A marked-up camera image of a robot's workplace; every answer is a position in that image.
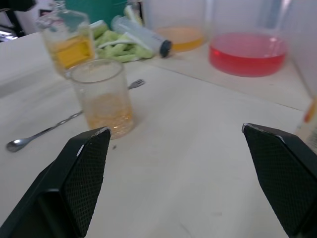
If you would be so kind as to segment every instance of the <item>white wall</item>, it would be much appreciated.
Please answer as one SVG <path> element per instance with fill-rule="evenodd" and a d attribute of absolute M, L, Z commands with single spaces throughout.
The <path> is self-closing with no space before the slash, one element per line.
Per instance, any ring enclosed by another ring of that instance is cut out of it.
<path fill-rule="evenodd" d="M 317 1 L 294 1 L 289 22 L 292 57 L 309 92 L 317 96 Z"/>

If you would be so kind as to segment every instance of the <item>black syringe tip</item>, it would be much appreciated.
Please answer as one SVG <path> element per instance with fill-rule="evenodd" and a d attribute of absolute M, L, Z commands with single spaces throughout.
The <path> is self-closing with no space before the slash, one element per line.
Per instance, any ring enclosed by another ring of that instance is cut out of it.
<path fill-rule="evenodd" d="M 173 43 L 169 40 L 165 40 L 162 43 L 159 50 L 159 54 L 162 56 L 162 58 L 165 58 L 169 55 L 169 52 L 171 51 L 172 46 L 173 46 Z"/>

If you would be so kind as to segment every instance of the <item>red liquid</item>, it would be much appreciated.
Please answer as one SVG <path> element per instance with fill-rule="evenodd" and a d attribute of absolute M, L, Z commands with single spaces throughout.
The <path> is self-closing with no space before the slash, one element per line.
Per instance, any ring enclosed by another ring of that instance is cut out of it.
<path fill-rule="evenodd" d="M 266 34 L 232 32 L 216 36 L 209 60 L 220 71 L 262 77 L 279 71 L 287 53 L 286 42 Z"/>

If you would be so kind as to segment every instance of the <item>teal container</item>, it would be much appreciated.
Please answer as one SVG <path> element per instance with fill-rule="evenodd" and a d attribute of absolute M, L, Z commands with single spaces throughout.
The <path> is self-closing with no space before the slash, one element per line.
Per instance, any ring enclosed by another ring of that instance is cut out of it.
<path fill-rule="evenodd" d="M 88 14 L 90 23 L 104 20 L 110 27 L 111 20 L 115 16 L 123 15 L 126 2 L 126 0 L 66 0 L 66 8 Z"/>

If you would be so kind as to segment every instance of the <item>glass container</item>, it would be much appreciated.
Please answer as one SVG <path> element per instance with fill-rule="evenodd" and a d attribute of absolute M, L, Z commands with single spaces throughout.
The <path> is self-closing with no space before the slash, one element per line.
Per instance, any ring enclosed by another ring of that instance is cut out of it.
<path fill-rule="evenodd" d="M 123 64 L 92 60 L 73 67 L 69 75 L 91 129 L 107 126 L 112 139 L 132 129 L 132 107 Z"/>
<path fill-rule="evenodd" d="M 36 24 L 56 70 L 65 76 L 71 67 L 95 58 L 92 32 L 86 14 L 66 9 L 64 1 L 52 6 Z"/>
<path fill-rule="evenodd" d="M 279 71 L 288 44 L 284 22 L 292 0 L 215 0 L 209 59 L 220 71 L 262 77 Z"/>
<path fill-rule="evenodd" d="M 145 0 L 145 26 L 173 43 L 177 52 L 204 42 L 206 0 Z"/>

